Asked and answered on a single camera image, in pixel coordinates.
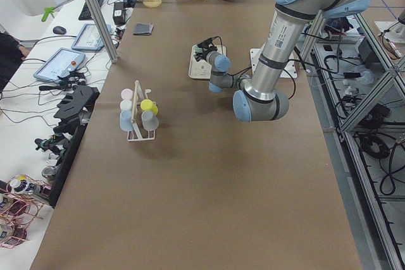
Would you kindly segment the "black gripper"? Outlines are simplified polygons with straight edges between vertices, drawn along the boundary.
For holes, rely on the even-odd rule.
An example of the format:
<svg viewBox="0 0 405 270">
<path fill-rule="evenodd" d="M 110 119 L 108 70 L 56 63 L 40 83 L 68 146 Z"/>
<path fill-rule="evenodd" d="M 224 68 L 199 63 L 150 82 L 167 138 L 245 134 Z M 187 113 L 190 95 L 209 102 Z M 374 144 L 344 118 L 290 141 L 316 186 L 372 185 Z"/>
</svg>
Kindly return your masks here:
<svg viewBox="0 0 405 270">
<path fill-rule="evenodd" d="M 204 60 L 204 61 L 209 61 L 208 57 L 211 53 L 214 53 L 215 51 L 203 51 L 203 52 L 195 52 L 194 58 L 196 61 Z"/>
</svg>

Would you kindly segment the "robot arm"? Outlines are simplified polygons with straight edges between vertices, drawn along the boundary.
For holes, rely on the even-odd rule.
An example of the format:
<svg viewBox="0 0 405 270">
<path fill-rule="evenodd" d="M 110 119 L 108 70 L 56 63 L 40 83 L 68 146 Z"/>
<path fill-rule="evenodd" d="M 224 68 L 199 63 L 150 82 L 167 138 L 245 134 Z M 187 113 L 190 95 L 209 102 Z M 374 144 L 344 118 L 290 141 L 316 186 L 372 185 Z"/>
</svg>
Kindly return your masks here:
<svg viewBox="0 0 405 270">
<path fill-rule="evenodd" d="M 325 18 L 345 17 L 366 10 L 370 3 L 371 0 L 275 0 L 275 19 L 251 77 L 243 75 L 236 80 L 229 74 L 229 58 L 220 54 L 210 39 L 197 45 L 194 58 L 211 65 L 210 91 L 236 89 L 233 109 L 239 120 L 277 120 L 287 113 L 289 99 L 275 86 L 305 24 L 314 20 L 318 12 Z"/>
</svg>

